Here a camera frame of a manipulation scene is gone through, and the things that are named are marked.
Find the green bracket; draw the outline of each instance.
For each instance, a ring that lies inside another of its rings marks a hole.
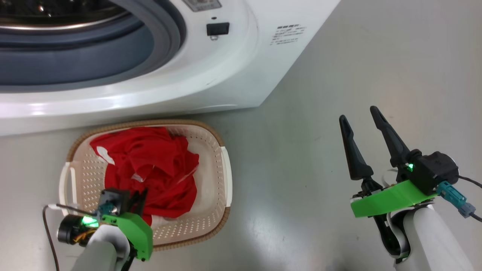
[[[355,217],[371,217],[408,208],[437,196],[422,193],[410,180],[351,203]]]
[[[137,250],[137,259],[142,261],[150,259],[153,249],[152,229],[139,215],[133,213],[123,213],[118,217],[103,215],[102,221],[119,227]]]

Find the white laundry basket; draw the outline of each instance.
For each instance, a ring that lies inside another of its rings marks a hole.
[[[157,120],[122,123],[82,135],[70,149],[59,184],[61,204],[76,204],[85,211],[97,208],[104,189],[107,163],[97,157],[90,142],[101,135],[133,127],[166,127],[170,134],[185,136],[188,150],[199,154],[194,173],[198,194],[191,211],[171,221],[153,220],[154,251],[205,241],[217,234],[228,220],[232,200],[232,177],[224,143],[213,128],[188,120]],[[70,176],[72,191],[67,191]]]

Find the washing machine drum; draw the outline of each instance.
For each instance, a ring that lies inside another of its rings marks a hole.
[[[0,0],[0,93],[137,77],[166,64],[185,36],[168,0]]]

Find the cable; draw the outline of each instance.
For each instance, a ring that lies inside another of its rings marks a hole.
[[[89,213],[87,211],[82,211],[80,209],[77,209],[77,208],[74,208],[74,207],[70,207],[70,206],[67,206],[67,205],[62,205],[62,204],[56,204],[57,207],[60,207],[60,208],[64,208],[64,209],[67,209],[67,210],[70,210],[70,211],[74,211],[74,212],[77,212],[79,214],[84,214],[84,215],[88,215],[88,216],[91,216],[91,217],[94,217],[95,214],[94,213]]]
[[[79,234],[77,237],[74,238],[74,242],[78,243],[78,242],[80,242],[81,240],[84,240],[85,238],[87,238],[87,235],[92,234],[92,233],[94,233],[94,232],[96,232],[96,231],[97,231],[97,229],[95,229],[95,230],[89,230],[89,231],[86,231],[86,232],[84,232],[84,233],[81,233],[81,234]]]
[[[473,183],[474,185],[482,188],[482,184],[481,184],[481,183],[476,182],[476,181],[472,180],[471,178],[463,177],[463,176],[460,176],[460,175],[457,175],[457,177],[458,177],[459,179],[462,179],[462,180],[466,180],[466,181],[468,181],[468,182],[471,182],[471,183]]]
[[[88,215],[88,216],[91,216],[91,217],[94,217],[94,216],[95,216],[95,214],[93,214],[93,213],[89,213],[89,212],[86,212],[86,211],[82,211],[82,210],[79,210],[79,209],[77,209],[77,208],[70,207],[70,206],[67,206],[67,205],[56,204],[55,206],[57,206],[57,207],[59,207],[59,208],[63,208],[63,209],[75,211],[75,212],[77,212],[77,213],[84,214],[84,215]],[[46,211],[47,211],[48,208],[50,208],[50,206],[46,205],[46,206],[42,209],[43,225],[45,226],[45,232],[47,233],[47,238],[49,239],[50,249],[52,250],[52,255],[54,256],[55,270],[56,270],[56,271],[60,271],[59,261],[58,261],[58,259],[57,259],[57,253],[55,252],[54,242],[52,241],[52,236],[50,235],[49,226],[47,225]]]
[[[482,184],[481,184],[481,183],[479,183],[479,182],[477,182],[477,181],[474,181],[474,180],[472,180],[471,178],[463,177],[463,176],[460,176],[460,175],[457,175],[457,177],[458,177],[459,179],[466,180],[467,182],[471,182],[471,183],[473,183],[474,185],[482,188]],[[474,213],[470,213],[470,216],[473,217],[473,218],[474,218],[475,220],[477,220],[478,222],[482,222],[482,217],[480,217],[480,216],[478,216],[478,215],[476,215],[476,214],[474,214]]]
[[[482,222],[482,217],[480,217],[480,216],[478,216],[478,215],[476,215],[476,214],[474,214],[474,213],[471,213],[470,216],[473,217],[473,218],[475,218],[477,221]]]
[[[48,208],[49,208],[49,206],[46,205],[42,210],[43,225],[45,227],[45,232],[47,233],[47,238],[49,239],[49,244],[50,244],[50,249],[52,250],[52,255],[54,256],[55,270],[60,271],[59,261],[57,259],[57,253],[55,253],[54,242],[52,241],[52,236],[50,235],[49,225],[47,225],[46,211],[47,211]]]

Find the red garment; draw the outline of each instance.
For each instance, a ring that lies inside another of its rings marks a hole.
[[[131,195],[148,189],[143,219],[149,225],[151,215],[176,218],[191,210],[199,155],[187,150],[185,137],[171,136],[164,127],[137,127],[99,136],[90,145],[101,157],[98,147],[105,148],[112,158],[105,159],[115,162],[107,166],[106,188]]]

